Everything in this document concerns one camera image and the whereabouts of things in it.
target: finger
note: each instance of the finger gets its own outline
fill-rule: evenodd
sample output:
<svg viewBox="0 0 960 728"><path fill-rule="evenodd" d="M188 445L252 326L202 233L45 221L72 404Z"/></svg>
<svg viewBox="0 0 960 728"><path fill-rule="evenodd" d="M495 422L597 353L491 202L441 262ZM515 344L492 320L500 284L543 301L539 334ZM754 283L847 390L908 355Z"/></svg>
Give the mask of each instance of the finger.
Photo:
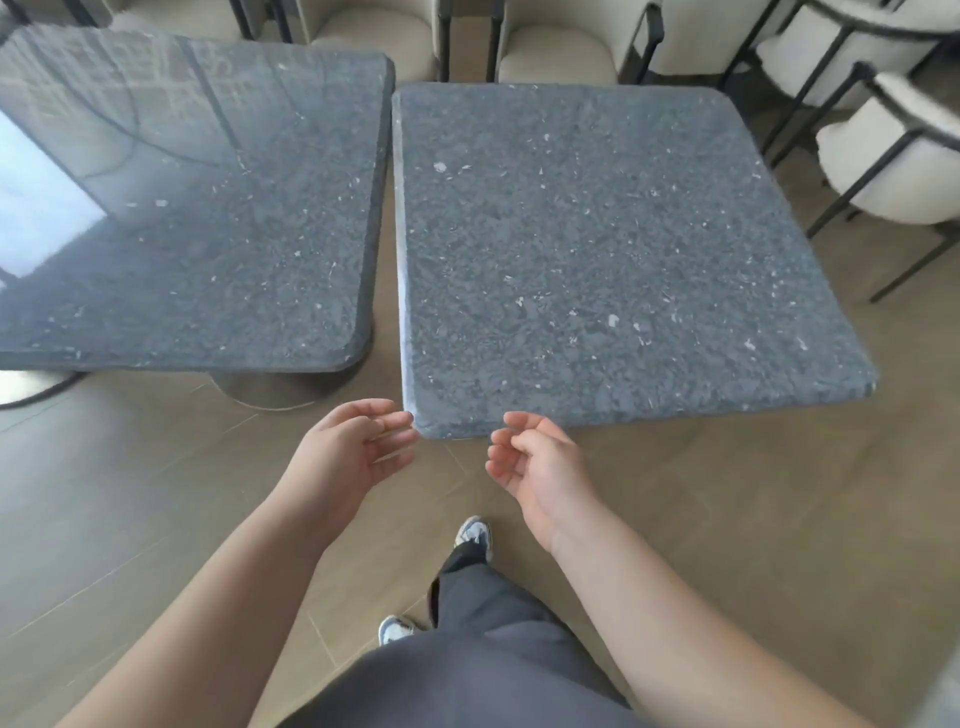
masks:
<svg viewBox="0 0 960 728"><path fill-rule="evenodd" d="M504 445L509 447L510 441L514 439L514 435L517 434L515 429L510 429L509 427L504 427L503 429L498 429L490 436L490 441L494 445Z"/></svg>
<svg viewBox="0 0 960 728"><path fill-rule="evenodd" d="M573 440L567 435L553 420L549 420L543 415L535 415L530 412L507 412L503 416L503 422L513 429L527 430L535 429L544 435L556 438L564 443L572 443Z"/></svg>
<svg viewBox="0 0 960 728"><path fill-rule="evenodd" d="M400 432L391 432L390 434L378 437L367 443L367 454L371 462L379 460L382 457L392 455L399 449L407 448L413 445L420 438L420 433L414 429L404 429Z"/></svg>
<svg viewBox="0 0 960 728"><path fill-rule="evenodd" d="M524 455L535 456L538 452L544 452L547 448L554 448L558 445L556 438L543 434L538 429L524 430L510 444L518 449Z"/></svg>
<svg viewBox="0 0 960 728"><path fill-rule="evenodd" d="M388 477L394 473L406 468L410 463L414 461L414 452L411 449L406 449L403 452L399 452L393 457L389 457L386 460L381 460L378 463L373 463L370 466L370 473L373 476L374 482L380 483L386 480Z"/></svg>
<svg viewBox="0 0 960 728"><path fill-rule="evenodd" d="M349 401L330 410L326 417L317 423L316 427L318 429L330 429L342 425L354 417L378 417L396 412L398 409L399 407L393 400Z"/></svg>
<svg viewBox="0 0 960 728"><path fill-rule="evenodd" d="M516 497L518 479L513 471L505 469L500 463L494 463L492 460L488 460L484 468L487 470L487 475L499 483L507 493Z"/></svg>
<svg viewBox="0 0 960 728"><path fill-rule="evenodd" d="M348 437L356 438L361 442L372 440L387 431L383 420L375 417L354 417L338 426L344 429Z"/></svg>
<svg viewBox="0 0 960 728"><path fill-rule="evenodd" d="M509 468L518 475L527 471L527 456L519 450L504 448L502 445L492 445L487 448L487 458Z"/></svg>
<svg viewBox="0 0 960 728"><path fill-rule="evenodd" d="M414 423L414 416L409 412L391 412L390 414L383 415L377 419L383 421L383 424L386 426L388 432L392 429L403 429L405 427L409 427Z"/></svg>

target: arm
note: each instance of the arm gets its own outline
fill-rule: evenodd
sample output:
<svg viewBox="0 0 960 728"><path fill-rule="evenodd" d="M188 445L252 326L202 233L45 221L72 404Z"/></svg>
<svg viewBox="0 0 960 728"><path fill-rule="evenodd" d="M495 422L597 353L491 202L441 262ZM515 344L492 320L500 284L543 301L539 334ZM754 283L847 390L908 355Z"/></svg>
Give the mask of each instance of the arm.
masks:
<svg viewBox="0 0 960 728"><path fill-rule="evenodd" d="M697 596L596 494L549 420L508 413L488 473L520 503L636 696L665 728L868 728Z"/></svg>
<svg viewBox="0 0 960 728"><path fill-rule="evenodd" d="M412 422L363 400L315 425L274 491L60 728L247 725L324 550L413 459L396 454L417 439Z"/></svg>

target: forearm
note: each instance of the forearm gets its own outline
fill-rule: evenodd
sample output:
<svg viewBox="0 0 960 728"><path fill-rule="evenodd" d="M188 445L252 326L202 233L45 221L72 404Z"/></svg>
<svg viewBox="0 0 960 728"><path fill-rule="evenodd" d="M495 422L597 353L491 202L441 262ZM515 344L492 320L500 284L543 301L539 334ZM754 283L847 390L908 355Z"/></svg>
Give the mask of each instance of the forearm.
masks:
<svg viewBox="0 0 960 728"><path fill-rule="evenodd" d="M246 726L325 546L268 498L61 728Z"/></svg>
<svg viewBox="0 0 960 728"><path fill-rule="evenodd" d="M664 728L868 725L709 607L602 503L558 531L553 553Z"/></svg>

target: white sneaker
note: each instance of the white sneaker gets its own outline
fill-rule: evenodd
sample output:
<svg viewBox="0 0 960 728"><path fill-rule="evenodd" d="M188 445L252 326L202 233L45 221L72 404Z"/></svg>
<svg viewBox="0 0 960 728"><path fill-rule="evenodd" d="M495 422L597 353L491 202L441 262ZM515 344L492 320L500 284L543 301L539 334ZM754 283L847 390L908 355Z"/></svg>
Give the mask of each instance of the white sneaker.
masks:
<svg viewBox="0 0 960 728"><path fill-rule="evenodd" d="M493 534L490 527L480 516L470 516L457 531L457 538L454 539L454 547L464 544L467 541L473 541L483 547L487 554L487 563L493 560Z"/></svg>
<svg viewBox="0 0 960 728"><path fill-rule="evenodd" d="M412 637L418 632L422 632L419 627L417 627L412 621L406 617L397 617L396 615L390 615L382 622L380 622L380 628L376 631L377 637L380 640L380 646L384 644L394 643L397 640L402 640L405 637Z"/></svg>

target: right hand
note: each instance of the right hand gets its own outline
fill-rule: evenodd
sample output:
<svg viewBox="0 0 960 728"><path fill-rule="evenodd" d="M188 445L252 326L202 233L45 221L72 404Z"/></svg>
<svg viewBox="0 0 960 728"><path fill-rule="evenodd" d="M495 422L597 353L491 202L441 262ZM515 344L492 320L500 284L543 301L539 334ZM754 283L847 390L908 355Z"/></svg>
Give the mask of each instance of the right hand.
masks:
<svg viewBox="0 0 960 728"><path fill-rule="evenodd" d="M542 415L508 412L491 435L487 473L515 497L534 538L553 552L556 538L600 503L580 448Z"/></svg>

